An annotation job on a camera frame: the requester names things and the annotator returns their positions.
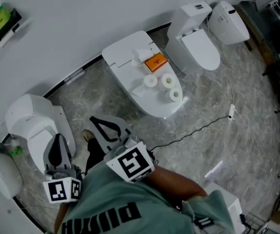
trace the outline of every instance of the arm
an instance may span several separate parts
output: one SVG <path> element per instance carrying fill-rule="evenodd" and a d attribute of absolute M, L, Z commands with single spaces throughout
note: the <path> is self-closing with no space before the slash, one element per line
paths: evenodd
<path fill-rule="evenodd" d="M 155 165 L 155 171 L 147 176 L 149 184 L 161 194 L 173 200 L 188 200 L 207 193 L 196 182 L 187 177 Z"/>
<path fill-rule="evenodd" d="M 68 211 L 69 204 L 60 204 L 60 209 L 58 210 L 56 221 L 54 223 L 54 233 L 57 234 L 58 229 L 60 228 L 63 219 Z"/>

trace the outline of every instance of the marble floor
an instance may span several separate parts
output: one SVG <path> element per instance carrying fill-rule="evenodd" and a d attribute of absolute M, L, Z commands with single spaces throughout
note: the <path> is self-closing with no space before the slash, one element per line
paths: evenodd
<path fill-rule="evenodd" d="M 168 41 L 164 28 L 150 36 L 163 51 Z M 234 90 L 234 104 L 257 141 L 239 119 L 227 119 L 204 128 L 181 142 L 156 148 L 159 165 L 187 176 L 202 186 L 211 181 L 236 195 L 245 213 L 267 219 L 280 191 L 280 115 L 276 96 L 267 77 L 261 76 L 265 64 L 257 50 L 248 51 L 244 43 L 226 46 L 212 34 L 221 53 Z M 166 144 L 228 114 L 232 92 L 223 64 L 215 71 L 189 77 L 171 63 L 181 83 L 184 98 L 178 111 L 167 119 L 143 114 L 119 87 L 102 59 L 70 85 L 63 85 L 49 100 L 61 105 L 71 126 L 77 153 L 74 163 L 84 170 L 89 156 L 81 130 L 88 129 L 89 118 L 106 114 L 123 118 L 148 147 Z M 43 175 L 36 169 L 27 150 L 14 157 L 24 185 L 18 195 L 29 214 L 52 231 L 58 205 L 48 203 L 42 186 Z M 222 166 L 208 178 L 205 175 L 220 161 Z"/>

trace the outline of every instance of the orange box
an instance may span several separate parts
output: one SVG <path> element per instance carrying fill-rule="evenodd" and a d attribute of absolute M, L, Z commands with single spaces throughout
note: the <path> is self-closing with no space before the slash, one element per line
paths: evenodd
<path fill-rule="evenodd" d="M 152 58 L 148 59 L 145 62 L 145 65 L 151 70 L 153 73 L 158 68 L 160 68 L 162 65 L 164 65 L 167 62 L 167 58 L 164 57 L 162 53 L 158 53 L 157 55 L 153 56 Z"/>

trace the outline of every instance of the green t-shirt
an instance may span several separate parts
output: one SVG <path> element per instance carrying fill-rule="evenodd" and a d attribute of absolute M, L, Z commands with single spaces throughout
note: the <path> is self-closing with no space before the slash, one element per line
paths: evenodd
<path fill-rule="evenodd" d="M 60 234 L 150 234 L 198 233 L 195 217 L 209 217 L 223 231 L 233 233 L 231 218 L 221 192 L 182 202 L 178 210 L 144 182 L 122 180 L 104 162 L 89 170 L 81 183 L 80 201 L 72 205 Z"/>

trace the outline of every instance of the toilet seat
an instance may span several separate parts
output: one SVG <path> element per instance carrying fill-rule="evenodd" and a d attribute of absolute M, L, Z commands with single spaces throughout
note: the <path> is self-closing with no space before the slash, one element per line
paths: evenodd
<path fill-rule="evenodd" d="M 220 54 L 203 29 L 181 38 L 189 55 L 206 70 L 216 70 L 220 65 Z"/>

